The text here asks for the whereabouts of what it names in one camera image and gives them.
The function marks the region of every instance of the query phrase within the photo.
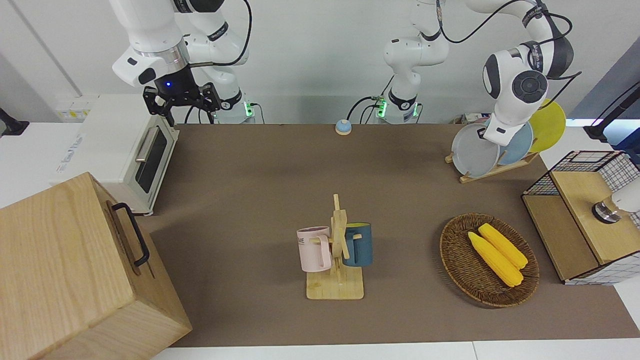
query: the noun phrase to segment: wicker basket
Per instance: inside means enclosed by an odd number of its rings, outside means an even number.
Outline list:
[[[529,260],[521,269],[522,284],[506,286],[471,246],[468,231],[476,232],[485,222],[500,231]],[[538,288],[540,270],[529,244],[507,223],[485,214],[469,213],[447,223],[440,236],[440,257],[447,273],[462,291],[493,307],[509,307],[525,302]]]

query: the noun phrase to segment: wooden mug stand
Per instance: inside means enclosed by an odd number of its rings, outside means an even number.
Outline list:
[[[322,272],[307,273],[307,298],[311,300],[360,300],[364,297],[362,268],[342,264],[342,255],[349,259],[349,249],[344,238],[347,228],[347,211],[340,209],[338,194],[333,194],[331,234],[333,265]]]
[[[533,145],[534,143],[536,143],[537,138],[533,139],[533,143],[531,145]],[[500,157],[498,158],[498,162],[500,162],[500,160],[507,154],[507,151],[504,151]],[[495,165],[493,167],[493,169],[491,169],[491,171],[489,171],[488,173],[486,173],[485,175],[479,176],[479,177],[469,177],[469,172],[467,172],[466,174],[462,175],[460,177],[460,182],[463,184],[466,183],[470,183],[472,181],[476,181],[476,180],[480,180],[480,179],[484,179],[486,177],[490,177],[490,176],[494,176],[497,174],[501,174],[503,172],[506,171],[510,171],[513,170],[515,168],[519,168],[519,167],[524,167],[527,166],[528,164],[530,164],[535,158],[538,157],[540,153],[539,152],[530,152],[528,153],[524,158],[522,158],[522,160],[513,163],[513,164],[509,164],[509,165]],[[444,161],[447,164],[453,163],[453,152],[450,153],[448,156],[446,156],[444,158]]]

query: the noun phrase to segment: oven door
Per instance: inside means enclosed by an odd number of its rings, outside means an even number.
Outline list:
[[[137,198],[144,199],[146,205],[144,209],[134,209],[137,213],[151,212],[175,145],[171,131],[161,117],[154,116],[142,139],[134,159],[134,173],[129,180],[131,190]]]

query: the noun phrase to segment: brown tabletop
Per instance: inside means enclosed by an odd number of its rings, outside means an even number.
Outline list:
[[[444,157],[460,126],[180,126],[154,216],[157,245],[193,332],[180,347],[632,338],[616,290],[560,283],[520,194],[528,167],[469,184]],[[333,193],[372,224],[365,297],[305,297],[296,230],[329,225]],[[478,212],[512,225],[540,263],[530,300],[476,305],[438,252],[446,222]]]

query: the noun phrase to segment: yellow corn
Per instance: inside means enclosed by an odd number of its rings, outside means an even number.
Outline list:
[[[490,224],[483,224],[478,228],[480,235],[490,242],[498,251],[509,260],[513,266],[521,269],[527,265],[529,260],[509,241],[500,231],[496,230]]]
[[[510,288],[522,284],[524,277],[493,245],[476,233],[467,233],[471,245],[480,254],[491,270]]]

